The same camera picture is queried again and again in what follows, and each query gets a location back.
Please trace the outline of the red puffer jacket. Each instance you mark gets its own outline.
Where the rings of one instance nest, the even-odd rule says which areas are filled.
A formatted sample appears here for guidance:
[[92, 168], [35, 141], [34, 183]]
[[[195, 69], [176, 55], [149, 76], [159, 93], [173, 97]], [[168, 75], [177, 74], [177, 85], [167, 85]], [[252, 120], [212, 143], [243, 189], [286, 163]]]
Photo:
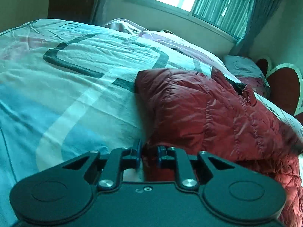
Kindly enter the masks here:
[[280, 220], [302, 226], [299, 154], [302, 140], [295, 131], [256, 99], [249, 85], [179, 69], [140, 71], [136, 89], [153, 120], [143, 148], [148, 181], [171, 181], [171, 170], [156, 165], [159, 145], [196, 155], [207, 151], [279, 182], [286, 191]]

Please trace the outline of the patterned white bed cover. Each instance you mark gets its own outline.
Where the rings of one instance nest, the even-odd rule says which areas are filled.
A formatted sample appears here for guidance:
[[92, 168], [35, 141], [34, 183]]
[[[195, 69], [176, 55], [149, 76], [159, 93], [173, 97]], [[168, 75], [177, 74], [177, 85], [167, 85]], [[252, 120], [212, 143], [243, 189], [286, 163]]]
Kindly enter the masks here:
[[[226, 67], [104, 27], [39, 19], [2, 32], [1, 226], [286, 226], [279, 182], [207, 151], [186, 153], [197, 191], [175, 175], [148, 181], [142, 152], [117, 189], [98, 190], [100, 157], [138, 140], [143, 151], [152, 134], [137, 74], [213, 68], [241, 83]], [[302, 140], [296, 119], [254, 94]]]

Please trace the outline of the folded grey pink bedding pile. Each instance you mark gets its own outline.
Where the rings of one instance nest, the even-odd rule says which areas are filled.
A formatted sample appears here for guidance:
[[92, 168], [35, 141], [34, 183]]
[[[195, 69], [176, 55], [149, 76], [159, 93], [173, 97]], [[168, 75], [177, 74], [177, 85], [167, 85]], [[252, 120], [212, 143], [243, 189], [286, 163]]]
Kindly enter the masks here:
[[271, 88], [266, 77], [250, 58], [226, 55], [223, 63], [232, 75], [242, 83], [249, 84], [257, 94], [264, 98], [270, 97]]

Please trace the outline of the pink crumpled blanket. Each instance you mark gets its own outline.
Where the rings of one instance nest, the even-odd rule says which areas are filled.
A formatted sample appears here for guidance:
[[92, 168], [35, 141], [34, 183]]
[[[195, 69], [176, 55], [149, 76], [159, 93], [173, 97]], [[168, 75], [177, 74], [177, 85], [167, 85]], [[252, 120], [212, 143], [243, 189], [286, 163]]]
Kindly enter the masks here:
[[127, 19], [113, 19], [103, 26], [108, 29], [152, 40], [210, 66], [215, 66], [217, 68], [225, 67], [223, 62], [211, 52], [208, 52], [207, 50], [198, 47], [175, 34], [164, 31], [149, 31], [148, 29]]

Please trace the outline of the red heart-shaped headboard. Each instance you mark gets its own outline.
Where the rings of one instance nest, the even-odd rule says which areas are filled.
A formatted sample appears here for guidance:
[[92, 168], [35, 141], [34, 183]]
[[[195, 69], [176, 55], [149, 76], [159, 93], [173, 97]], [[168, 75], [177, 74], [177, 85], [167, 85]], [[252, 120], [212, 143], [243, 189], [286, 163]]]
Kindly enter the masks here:
[[302, 73], [297, 66], [282, 63], [273, 67], [268, 56], [256, 61], [270, 85], [269, 101], [302, 123]]

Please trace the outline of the dark wooden wardrobe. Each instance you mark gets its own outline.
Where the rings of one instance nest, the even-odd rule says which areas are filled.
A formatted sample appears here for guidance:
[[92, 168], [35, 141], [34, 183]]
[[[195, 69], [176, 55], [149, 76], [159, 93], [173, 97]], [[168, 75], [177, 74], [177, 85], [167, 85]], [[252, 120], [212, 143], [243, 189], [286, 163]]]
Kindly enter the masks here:
[[89, 24], [94, 0], [49, 0], [48, 18]]

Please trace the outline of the teal curtain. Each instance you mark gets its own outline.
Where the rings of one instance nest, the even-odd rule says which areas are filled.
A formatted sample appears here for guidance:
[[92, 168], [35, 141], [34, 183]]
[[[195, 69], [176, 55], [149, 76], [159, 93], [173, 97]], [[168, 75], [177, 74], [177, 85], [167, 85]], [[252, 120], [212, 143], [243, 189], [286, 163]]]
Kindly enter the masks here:
[[230, 55], [248, 56], [255, 38], [278, 8], [281, 0], [250, 0], [244, 35], [230, 50]]

